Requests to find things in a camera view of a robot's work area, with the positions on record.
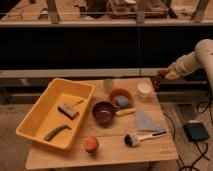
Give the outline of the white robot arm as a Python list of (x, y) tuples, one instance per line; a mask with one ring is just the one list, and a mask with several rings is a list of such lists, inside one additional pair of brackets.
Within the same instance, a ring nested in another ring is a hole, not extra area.
[(191, 53), (179, 57), (168, 67), (166, 78), (177, 79), (192, 74), (200, 68), (205, 70), (213, 92), (213, 39), (199, 41)]

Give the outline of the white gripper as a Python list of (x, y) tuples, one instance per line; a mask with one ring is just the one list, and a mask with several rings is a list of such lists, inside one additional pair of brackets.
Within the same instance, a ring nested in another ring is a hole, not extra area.
[(197, 69), (197, 60), (195, 53), (191, 52), (178, 58), (169, 66), (169, 72), (165, 75), (168, 80), (178, 79), (180, 76), (186, 76)]

